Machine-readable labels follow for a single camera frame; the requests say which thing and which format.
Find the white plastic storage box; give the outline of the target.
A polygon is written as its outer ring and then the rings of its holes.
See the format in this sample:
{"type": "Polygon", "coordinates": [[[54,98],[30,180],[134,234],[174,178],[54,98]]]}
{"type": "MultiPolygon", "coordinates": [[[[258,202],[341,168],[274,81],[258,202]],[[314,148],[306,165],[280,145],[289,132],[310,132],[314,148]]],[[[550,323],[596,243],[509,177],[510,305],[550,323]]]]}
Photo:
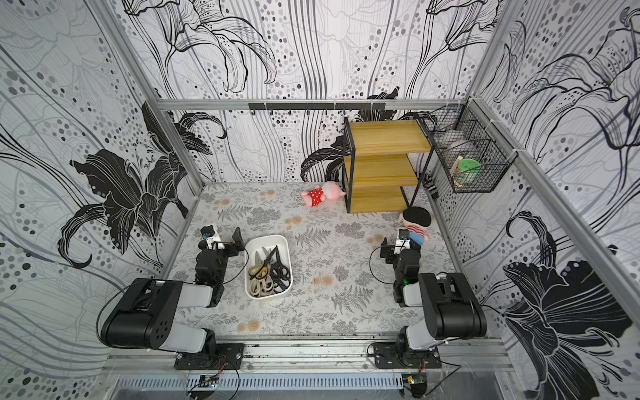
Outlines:
{"type": "Polygon", "coordinates": [[[245,249],[245,291],[252,300],[280,298],[293,288],[288,241],[274,234],[250,240],[245,249]]]}

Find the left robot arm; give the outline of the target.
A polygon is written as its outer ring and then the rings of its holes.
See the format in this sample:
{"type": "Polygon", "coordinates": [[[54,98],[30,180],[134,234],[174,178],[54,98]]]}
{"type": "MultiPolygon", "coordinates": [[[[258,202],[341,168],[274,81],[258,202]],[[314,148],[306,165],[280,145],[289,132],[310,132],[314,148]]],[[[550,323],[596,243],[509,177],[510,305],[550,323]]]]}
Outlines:
{"type": "Polygon", "coordinates": [[[242,231],[235,228],[223,241],[217,228],[200,229],[195,281],[137,278],[124,291],[105,320],[97,322],[99,341],[110,348],[214,355],[215,333],[175,321],[183,308],[215,308],[222,299],[228,260],[245,250],[242,231]]]}

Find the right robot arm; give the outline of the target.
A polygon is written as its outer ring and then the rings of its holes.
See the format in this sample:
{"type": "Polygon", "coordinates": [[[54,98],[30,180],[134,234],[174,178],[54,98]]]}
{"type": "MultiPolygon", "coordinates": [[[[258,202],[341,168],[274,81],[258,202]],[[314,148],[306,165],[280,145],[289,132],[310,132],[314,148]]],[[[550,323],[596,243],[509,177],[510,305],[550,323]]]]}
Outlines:
{"type": "Polygon", "coordinates": [[[482,338],[488,331],[486,316],[462,273],[421,273],[421,246],[408,228],[400,228],[395,242],[384,240],[380,258],[393,267],[395,302],[419,308],[423,317],[401,329],[398,349],[428,352],[453,340],[482,338]]]}

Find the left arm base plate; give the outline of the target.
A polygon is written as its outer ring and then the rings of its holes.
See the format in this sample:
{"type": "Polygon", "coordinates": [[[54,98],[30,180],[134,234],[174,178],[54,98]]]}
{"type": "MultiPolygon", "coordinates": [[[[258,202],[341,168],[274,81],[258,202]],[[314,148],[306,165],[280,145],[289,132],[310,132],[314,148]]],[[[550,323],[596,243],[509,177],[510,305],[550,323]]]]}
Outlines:
{"type": "Polygon", "coordinates": [[[218,343],[212,353],[178,353],[173,367],[178,371],[238,369],[244,350],[243,343],[218,343]]]}

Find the yellow black scissors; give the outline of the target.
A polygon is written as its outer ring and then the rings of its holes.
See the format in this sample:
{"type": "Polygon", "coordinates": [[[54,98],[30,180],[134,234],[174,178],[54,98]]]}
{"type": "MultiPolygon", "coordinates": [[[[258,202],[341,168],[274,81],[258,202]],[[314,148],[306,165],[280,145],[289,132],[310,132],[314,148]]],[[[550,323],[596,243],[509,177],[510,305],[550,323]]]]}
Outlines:
{"type": "Polygon", "coordinates": [[[269,255],[275,248],[262,248],[254,253],[255,266],[250,268],[248,272],[249,278],[264,278],[267,275],[270,276],[271,265],[269,261],[269,255]]]}

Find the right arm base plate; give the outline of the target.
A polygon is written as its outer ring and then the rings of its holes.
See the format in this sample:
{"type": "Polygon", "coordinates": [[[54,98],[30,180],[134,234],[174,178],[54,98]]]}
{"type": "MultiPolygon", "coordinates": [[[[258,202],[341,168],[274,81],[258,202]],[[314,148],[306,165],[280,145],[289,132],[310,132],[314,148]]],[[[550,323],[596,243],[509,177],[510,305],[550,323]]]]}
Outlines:
{"type": "Polygon", "coordinates": [[[438,369],[442,363],[435,351],[414,351],[398,343],[376,342],[368,346],[367,355],[378,369],[438,369]]]}

